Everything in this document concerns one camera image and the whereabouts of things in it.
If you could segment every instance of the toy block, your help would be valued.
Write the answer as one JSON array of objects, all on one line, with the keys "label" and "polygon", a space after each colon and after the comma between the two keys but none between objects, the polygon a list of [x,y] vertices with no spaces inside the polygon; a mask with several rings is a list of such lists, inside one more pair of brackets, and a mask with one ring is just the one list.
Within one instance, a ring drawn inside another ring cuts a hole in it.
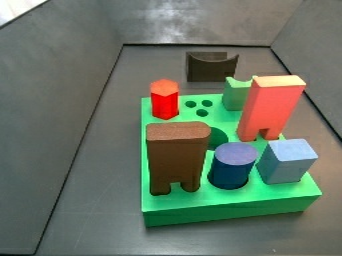
[{"label": "toy block", "polygon": [[241,141],[254,141],[260,132],[266,140],[278,139],[305,86],[296,75],[253,79],[237,131]]},{"label": "toy block", "polygon": [[229,111],[241,111],[243,109],[253,78],[249,81],[239,81],[233,77],[226,78],[222,103]]},{"label": "toy block", "polygon": [[210,183],[222,189],[241,188],[249,181],[257,157],[258,151],[251,145],[242,142],[222,144],[214,154]]},{"label": "toy block", "polygon": [[162,79],[151,83],[151,102],[153,102],[153,115],[161,119],[169,120],[179,113],[178,110],[178,97],[179,87],[178,83]]},{"label": "toy block", "polygon": [[270,141],[255,166],[266,184],[300,182],[317,159],[305,139]]},{"label": "toy block", "polygon": [[[203,101],[211,101],[207,107],[209,115],[197,115],[197,109]],[[182,95],[179,106],[183,106],[175,122],[202,121],[210,127],[225,131],[230,142],[241,142],[237,127],[241,111],[227,111],[222,104],[222,94]],[[309,172],[300,182],[268,185],[260,175],[255,165],[249,175],[249,182],[239,189],[221,189],[209,181],[215,152],[207,150],[202,168],[201,187],[195,193],[183,190],[179,183],[171,184],[171,193],[163,196],[151,195],[151,174],[147,154],[147,125],[155,122],[167,123],[151,115],[151,98],[142,99],[142,212],[146,227],[213,221],[268,214],[301,212],[310,207],[322,192]],[[269,141],[258,136],[249,142],[262,155]]]},{"label": "toy block", "polygon": [[211,129],[203,122],[153,123],[146,127],[150,192],[166,195],[170,183],[187,192],[201,186],[201,175]]},{"label": "toy block", "polygon": [[227,59],[227,52],[187,52],[187,81],[225,82],[235,74],[239,55]]}]

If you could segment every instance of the gray wall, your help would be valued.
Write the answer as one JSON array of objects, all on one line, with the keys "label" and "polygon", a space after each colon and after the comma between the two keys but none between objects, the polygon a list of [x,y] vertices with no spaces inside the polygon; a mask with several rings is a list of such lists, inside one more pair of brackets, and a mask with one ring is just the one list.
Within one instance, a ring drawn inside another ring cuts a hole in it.
[{"label": "gray wall", "polygon": [[34,253],[122,44],[99,1],[0,31],[0,253]]},{"label": "gray wall", "polygon": [[114,0],[106,10],[126,43],[270,46],[302,0]]},{"label": "gray wall", "polygon": [[342,137],[342,1],[306,0],[272,46]]}]

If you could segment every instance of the wooden block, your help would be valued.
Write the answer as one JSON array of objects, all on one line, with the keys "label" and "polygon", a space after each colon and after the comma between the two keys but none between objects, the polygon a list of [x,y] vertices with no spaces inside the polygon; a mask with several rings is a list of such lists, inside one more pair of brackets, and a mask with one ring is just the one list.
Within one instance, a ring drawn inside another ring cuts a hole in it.
[{"label": "wooden block", "polygon": [[270,141],[257,163],[266,184],[300,182],[318,155],[305,139]]},{"label": "wooden block", "polygon": [[203,122],[175,122],[149,124],[146,128],[151,194],[169,194],[174,182],[181,182],[186,191],[197,191],[210,127]]},{"label": "wooden block", "polygon": [[222,189],[241,188],[249,181],[249,175],[258,157],[257,149],[243,143],[222,144],[214,154],[209,181]]},{"label": "wooden block", "polygon": [[296,75],[254,78],[237,131],[241,141],[254,141],[260,132],[266,140],[278,139],[305,86]]},{"label": "wooden block", "polygon": [[239,81],[233,77],[226,78],[222,103],[229,111],[241,111],[243,109],[253,78],[249,81]]},{"label": "wooden block", "polygon": [[187,81],[225,82],[235,74],[238,59],[227,59],[227,52],[187,52]]},{"label": "wooden block", "polygon": [[179,86],[175,81],[162,79],[151,83],[153,115],[169,120],[179,113],[178,97]]}]

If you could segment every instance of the circular hole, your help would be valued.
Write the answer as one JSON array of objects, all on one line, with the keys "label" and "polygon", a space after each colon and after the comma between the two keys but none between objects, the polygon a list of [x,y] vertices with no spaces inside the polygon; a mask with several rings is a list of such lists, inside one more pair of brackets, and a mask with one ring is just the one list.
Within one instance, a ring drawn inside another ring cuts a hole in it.
[{"label": "circular hole", "polygon": [[199,110],[197,111],[197,114],[198,114],[198,116],[205,117],[205,116],[207,116],[207,115],[209,115],[209,111],[207,111],[207,110],[205,110],[205,109],[199,109]]},{"label": "circular hole", "polygon": [[203,101],[202,101],[202,105],[203,105],[205,107],[211,107],[211,106],[213,106],[213,102],[211,102],[210,100],[203,100]]},{"label": "circular hole", "polygon": [[190,100],[190,101],[186,102],[186,106],[187,106],[189,108],[194,108],[194,107],[197,106],[197,102],[193,101],[193,100]]}]

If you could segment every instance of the green block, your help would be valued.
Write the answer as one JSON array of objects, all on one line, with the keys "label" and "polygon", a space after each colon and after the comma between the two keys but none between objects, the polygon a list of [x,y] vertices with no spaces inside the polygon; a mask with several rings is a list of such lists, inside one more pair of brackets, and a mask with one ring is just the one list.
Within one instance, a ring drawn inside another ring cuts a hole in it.
[{"label": "green block", "polygon": [[226,77],[222,103],[229,111],[241,111],[247,99],[253,78],[249,81],[238,81],[233,77]]},{"label": "green block", "polygon": [[[165,121],[151,115],[151,99],[142,99],[142,211],[147,227],[298,212],[304,211],[322,195],[309,173],[305,174],[301,182],[266,185],[255,166],[249,182],[242,188],[222,190],[214,187],[207,180],[214,156],[211,150],[207,150],[202,183],[197,192],[183,191],[179,183],[175,183],[171,184],[169,195],[153,196],[150,194],[146,125],[162,122],[202,121],[209,126],[223,130],[230,142],[237,142],[239,138],[235,131],[241,114],[241,111],[226,111],[222,94],[190,95],[179,97],[179,115]],[[257,141],[249,144],[258,149],[261,157],[268,141],[258,136]]]}]

